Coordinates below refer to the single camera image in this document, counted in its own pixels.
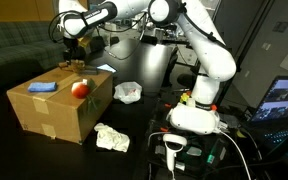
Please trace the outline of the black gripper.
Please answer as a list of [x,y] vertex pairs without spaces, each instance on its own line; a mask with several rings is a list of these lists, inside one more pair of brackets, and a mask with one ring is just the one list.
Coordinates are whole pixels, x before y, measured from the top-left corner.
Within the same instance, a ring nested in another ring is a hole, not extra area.
[[64,37],[63,43],[66,46],[66,50],[63,52],[63,58],[65,61],[85,59],[86,51],[78,44],[77,39],[69,39]]

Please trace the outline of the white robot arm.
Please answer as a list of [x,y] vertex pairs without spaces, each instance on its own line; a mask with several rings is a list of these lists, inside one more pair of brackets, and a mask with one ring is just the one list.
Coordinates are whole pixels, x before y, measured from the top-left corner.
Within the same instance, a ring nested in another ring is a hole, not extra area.
[[176,24],[200,62],[190,99],[186,104],[209,110],[219,84],[231,79],[236,63],[200,0],[104,0],[93,10],[79,0],[59,0],[59,30],[67,42],[83,37],[101,23],[147,12],[156,25]]

